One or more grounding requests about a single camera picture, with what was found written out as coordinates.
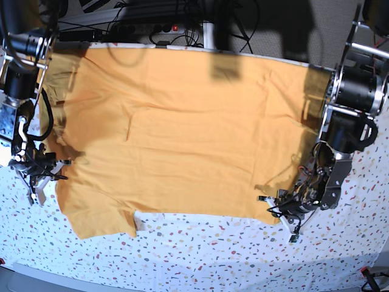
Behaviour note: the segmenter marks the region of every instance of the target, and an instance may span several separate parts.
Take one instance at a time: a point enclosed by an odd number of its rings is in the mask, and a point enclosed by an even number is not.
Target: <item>orange cloth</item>
[[[55,54],[44,85],[49,148],[74,159],[57,184],[61,211],[80,238],[136,236],[136,210],[274,224],[257,197],[293,186],[327,81],[302,66],[206,52]]]

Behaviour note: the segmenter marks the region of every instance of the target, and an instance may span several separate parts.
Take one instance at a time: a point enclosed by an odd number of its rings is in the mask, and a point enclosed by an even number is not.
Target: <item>floor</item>
[[[353,15],[347,7],[355,1],[325,2],[332,8],[324,7],[324,1],[309,1],[324,45],[310,34],[308,57],[313,63],[332,67]],[[327,14],[319,16],[317,11],[323,9],[328,9]],[[294,48],[284,50],[280,35],[272,30],[256,33],[253,40],[256,54],[282,57],[298,52],[304,57]],[[320,49],[323,56],[317,53]],[[297,244],[284,242],[282,226],[256,220],[141,213],[136,213],[137,238],[116,234],[79,240],[58,208],[53,184],[46,189],[44,207],[29,207],[15,174],[0,169],[0,257],[8,265],[17,262],[61,276],[140,291],[361,287],[364,280],[359,269],[374,263],[388,238],[388,106],[378,120],[376,143],[354,157],[338,208],[319,212]]]

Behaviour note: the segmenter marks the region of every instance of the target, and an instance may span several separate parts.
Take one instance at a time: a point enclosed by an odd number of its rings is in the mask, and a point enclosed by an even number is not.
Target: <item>confetti pattern fabric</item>
[[[79,240],[61,214],[55,184],[29,207],[0,169],[0,257],[61,276],[140,291],[328,291],[361,287],[388,238],[389,107],[379,137],[356,153],[337,209],[319,212],[296,244],[281,224],[185,214],[136,213],[138,236]]]

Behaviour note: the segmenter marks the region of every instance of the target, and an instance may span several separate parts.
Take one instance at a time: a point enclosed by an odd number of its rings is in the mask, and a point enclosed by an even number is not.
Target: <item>power strip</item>
[[[183,24],[170,25],[161,23],[118,24],[111,29],[112,34],[117,33],[118,35],[150,35],[153,32],[155,35],[182,35],[185,33],[185,26]]]

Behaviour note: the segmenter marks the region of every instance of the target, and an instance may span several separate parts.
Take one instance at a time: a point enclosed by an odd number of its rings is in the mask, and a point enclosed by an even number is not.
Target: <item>speckled tablecloth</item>
[[[362,286],[388,238],[388,105],[379,137],[354,156],[335,210],[319,212],[297,244],[282,225],[184,214],[136,213],[137,238],[79,240],[55,184],[29,207],[21,181],[0,169],[0,257],[62,276],[141,291],[327,291]]]

